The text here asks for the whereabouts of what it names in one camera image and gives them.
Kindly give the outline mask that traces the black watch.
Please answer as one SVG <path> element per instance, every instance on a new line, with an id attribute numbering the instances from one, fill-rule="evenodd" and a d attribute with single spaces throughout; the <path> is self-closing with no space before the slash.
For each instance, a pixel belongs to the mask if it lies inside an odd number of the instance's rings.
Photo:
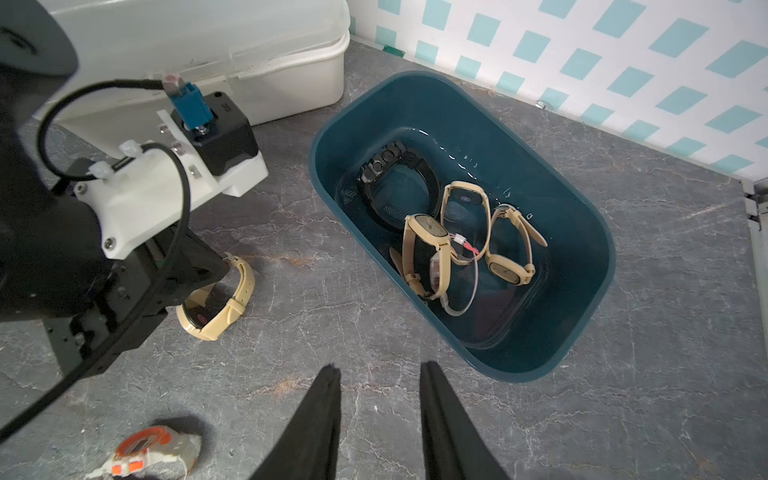
<path id="1" fill-rule="evenodd" d="M 434 170 L 419 153 L 408 149 L 401 141 L 392 141 L 385 145 L 381 151 L 375 154 L 360 169 L 357 178 L 358 190 L 362 195 L 365 207 L 371 218 L 382 228 L 398 233 L 403 228 L 394 222 L 386 220 L 373 205 L 373 188 L 386 177 L 396 165 L 404 165 L 408 169 L 417 172 L 429 194 L 430 214 L 436 216 L 439 213 L 440 203 L 443 197 L 443 187 Z"/>

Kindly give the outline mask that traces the beige watch lowest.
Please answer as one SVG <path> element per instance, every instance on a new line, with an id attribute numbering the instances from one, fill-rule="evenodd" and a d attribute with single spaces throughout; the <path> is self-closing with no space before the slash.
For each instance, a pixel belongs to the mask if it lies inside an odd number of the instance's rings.
<path id="1" fill-rule="evenodd" d="M 240 280 L 233 295 L 221 310 L 213 312 L 207 306 L 215 283 L 193 291 L 181 305 L 175 307 L 181 327 L 188 334 L 203 341 L 216 341 L 241 318 L 255 289 L 254 272 L 245 259 L 227 254 L 224 261 L 240 274 Z"/>

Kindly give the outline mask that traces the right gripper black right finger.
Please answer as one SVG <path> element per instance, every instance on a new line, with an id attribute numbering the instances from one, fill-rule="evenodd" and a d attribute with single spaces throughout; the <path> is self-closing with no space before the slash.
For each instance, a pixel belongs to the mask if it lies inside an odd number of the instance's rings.
<path id="1" fill-rule="evenodd" d="M 421 364 L 420 408 L 428 479 L 506 479 L 439 364 Z"/>

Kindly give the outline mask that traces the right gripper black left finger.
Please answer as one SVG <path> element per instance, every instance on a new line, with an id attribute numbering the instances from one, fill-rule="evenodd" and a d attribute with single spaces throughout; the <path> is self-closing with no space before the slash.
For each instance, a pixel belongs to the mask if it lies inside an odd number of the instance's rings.
<path id="1" fill-rule="evenodd" d="M 334 479 L 341 430 L 341 372 L 324 366 L 254 479 Z"/>

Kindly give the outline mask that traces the grey pink strap watch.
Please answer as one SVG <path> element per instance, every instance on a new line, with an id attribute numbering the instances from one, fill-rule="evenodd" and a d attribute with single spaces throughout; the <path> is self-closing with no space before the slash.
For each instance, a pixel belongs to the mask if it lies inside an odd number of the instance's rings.
<path id="1" fill-rule="evenodd" d="M 450 253 L 457 258 L 442 260 L 438 250 L 429 260 L 429 283 L 443 311 L 451 317 L 465 315 L 472 306 L 479 285 L 480 251 L 461 234 L 449 234 Z"/>

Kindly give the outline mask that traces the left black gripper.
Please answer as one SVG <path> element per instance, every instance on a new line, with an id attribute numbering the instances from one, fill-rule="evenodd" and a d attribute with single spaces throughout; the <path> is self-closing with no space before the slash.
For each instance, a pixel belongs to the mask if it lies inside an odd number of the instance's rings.
<path id="1" fill-rule="evenodd" d="M 92 307 L 74 317 L 43 321 L 63 375 L 69 374 L 114 333 L 144 295 L 165 259 L 176 229 L 169 227 L 118 261 L 105 289 Z M 169 307 L 182 304 L 195 290 L 223 279 L 229 265 L 191 230 L 186 230 L 181 253 L 163 286 L 149 301 L 139 319 L 121 341 L 91 367 L 87 377 L 104 373 L 121 353 L 140 347 L 168 315 Z"/>

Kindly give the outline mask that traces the white orange watch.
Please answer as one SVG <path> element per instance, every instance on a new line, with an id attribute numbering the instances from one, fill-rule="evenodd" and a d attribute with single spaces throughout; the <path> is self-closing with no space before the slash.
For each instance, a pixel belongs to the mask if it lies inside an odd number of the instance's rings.
<path id="1" fill-rule="evenodd" d="M 179 463 L 187 479 L 195 468 L 202 449 L 202 437 L 179 433 L 169 426 L 157 425 L 134 433 L 123 440 L 104 464 L 85 475 L 85 479 L 128 478 L 150 467 Z"/>

